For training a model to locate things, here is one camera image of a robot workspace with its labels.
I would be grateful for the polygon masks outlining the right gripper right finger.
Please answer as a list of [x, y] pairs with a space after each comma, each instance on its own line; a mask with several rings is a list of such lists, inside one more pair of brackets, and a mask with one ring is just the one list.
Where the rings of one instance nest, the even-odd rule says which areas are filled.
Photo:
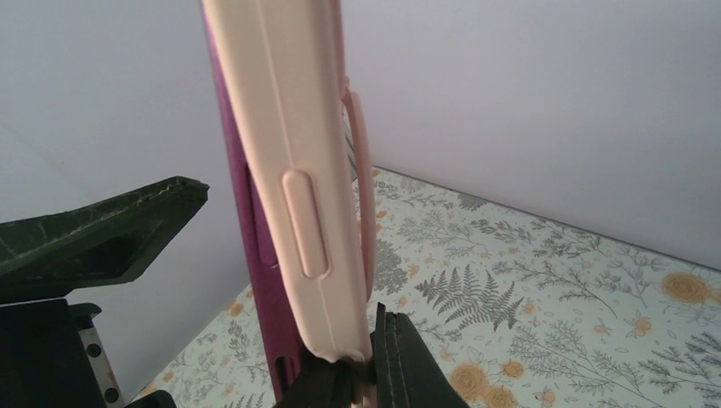
[[467, 407], [407, 314], [377, 306], [372, 361], [359, 368], [313, 358], [276, 407], [351, 407], [371, 393], [371, 407]]

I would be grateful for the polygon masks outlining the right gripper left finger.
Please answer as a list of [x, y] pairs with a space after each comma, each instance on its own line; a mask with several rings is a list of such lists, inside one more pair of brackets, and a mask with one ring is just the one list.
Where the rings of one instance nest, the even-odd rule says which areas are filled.
[[1, 225], [1, 302], [62, 298], [139, 278], [207, 202], [171, 177], [78, 209]]

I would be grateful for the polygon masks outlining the black phone pink case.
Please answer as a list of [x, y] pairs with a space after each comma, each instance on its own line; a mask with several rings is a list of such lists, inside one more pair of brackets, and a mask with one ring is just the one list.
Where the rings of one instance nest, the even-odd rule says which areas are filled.
[[239, 128], [230, 104], [219, 63], [215, 36], [204, 19], [213, 81], [219, 103], [224, 141], [230, 166], [236, 210], [246, 253], [250, 283], [258, 311], [259, 327], [275, 397], [281, 400], [301, 372], [306, 349], [298, 334], [285, 288], [282, 284], [270, 229], [247, 165]]

